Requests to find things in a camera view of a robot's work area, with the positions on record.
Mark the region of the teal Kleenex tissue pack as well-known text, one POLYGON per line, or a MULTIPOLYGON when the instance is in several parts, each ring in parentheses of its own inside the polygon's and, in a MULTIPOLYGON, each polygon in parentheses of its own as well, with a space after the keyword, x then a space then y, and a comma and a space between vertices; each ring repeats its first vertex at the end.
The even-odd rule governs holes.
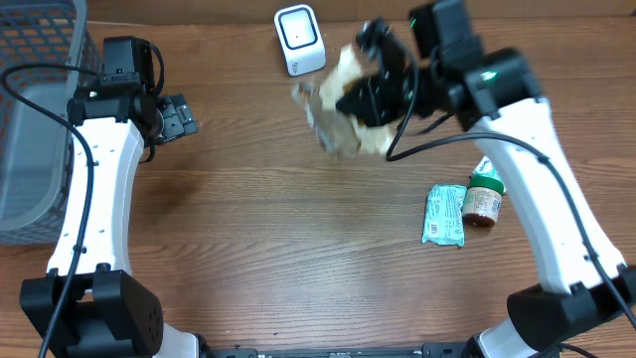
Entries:
POLYGON ((495 168, 493 162, 487 157, 484 156, 478 165, 474 168, 472 174, 474 176, 484 176, 488 178, 492 178, 498 181, 502 181, 497 169, 495 168))

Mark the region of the green lid jar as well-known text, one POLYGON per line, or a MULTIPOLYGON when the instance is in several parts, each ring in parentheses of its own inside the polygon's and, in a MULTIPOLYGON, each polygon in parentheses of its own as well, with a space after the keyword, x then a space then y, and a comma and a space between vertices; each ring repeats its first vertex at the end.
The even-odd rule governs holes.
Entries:
POLYGON ((462 219, 467 225, 490 228, 496 225, 505 194, 505 187, 497 179, 474 175, 467 187, 462 219))

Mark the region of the teal snack packet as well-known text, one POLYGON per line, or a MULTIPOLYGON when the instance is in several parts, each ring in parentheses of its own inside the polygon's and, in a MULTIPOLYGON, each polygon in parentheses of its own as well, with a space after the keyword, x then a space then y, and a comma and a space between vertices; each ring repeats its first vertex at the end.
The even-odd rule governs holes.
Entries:
POLYGON ((435 184, 427 194, 421 241, 440 246, 464 246, 462 207, 467 188, 435 184))

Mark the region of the silver capped amber bottle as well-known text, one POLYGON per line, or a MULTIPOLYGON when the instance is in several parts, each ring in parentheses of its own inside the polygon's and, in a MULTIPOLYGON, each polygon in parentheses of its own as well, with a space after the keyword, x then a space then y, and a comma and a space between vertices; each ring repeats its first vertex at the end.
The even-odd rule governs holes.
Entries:
POLYGON ((550 101, 545 96, 526 98, 499 110, 493 128, 542 149, 555 139, 550 101))

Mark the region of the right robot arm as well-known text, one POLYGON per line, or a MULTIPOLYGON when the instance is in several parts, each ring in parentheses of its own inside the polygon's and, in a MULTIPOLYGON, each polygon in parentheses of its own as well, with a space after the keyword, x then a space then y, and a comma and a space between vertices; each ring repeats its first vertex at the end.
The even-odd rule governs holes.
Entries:
POLYGON ((368 126, 443 110, 492 161, 531 244, 539 281, 512 293, 507 318, 454 344, 457 357, 555 357, 570 338, 631 316, 635 269, 605 235, 557 139, 548 98, 516 49, 484 49, 460 1, 411 10, 416 49, 382 19, 357 35, 379 64, 337 101, 368 126))

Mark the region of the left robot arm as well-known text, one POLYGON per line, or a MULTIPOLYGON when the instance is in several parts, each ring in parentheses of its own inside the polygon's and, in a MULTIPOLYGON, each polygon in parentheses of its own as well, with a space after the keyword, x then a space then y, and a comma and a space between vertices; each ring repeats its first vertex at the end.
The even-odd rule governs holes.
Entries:
POLYGON ((103 42, 103 66, 75 90, 61 119, 74 160, 65 219, 42 278, 22 283, 20 305, 57 357, 206 357, 205 339, 168 324, 136 280, 128 224, 137 167, 198 125, 180 94, 163 93, 158 48, 136 37, 103 42))

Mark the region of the white barcode scanner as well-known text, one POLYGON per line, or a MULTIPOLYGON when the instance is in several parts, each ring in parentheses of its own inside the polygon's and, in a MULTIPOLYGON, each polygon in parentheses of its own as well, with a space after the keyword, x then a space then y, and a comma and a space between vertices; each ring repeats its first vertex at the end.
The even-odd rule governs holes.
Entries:
POLYGON ((273 19, 287 72, 298 77, 326 66, 326 48, 313 9, 298 4, 278 10, 273 19))

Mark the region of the grey plastic shopping basket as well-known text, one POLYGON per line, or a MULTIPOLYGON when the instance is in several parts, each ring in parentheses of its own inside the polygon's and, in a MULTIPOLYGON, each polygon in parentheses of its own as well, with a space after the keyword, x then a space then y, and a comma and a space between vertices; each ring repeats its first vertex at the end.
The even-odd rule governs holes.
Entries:
MULTIPOLYGON (((78 86, 99 71, 84 0, 2 0, 1 67, 23 65, 9 86, 60 117, 78 86)), ((1 93, 1 242, 53 243, 62 229, 73 138, 61 125, 1 93)))

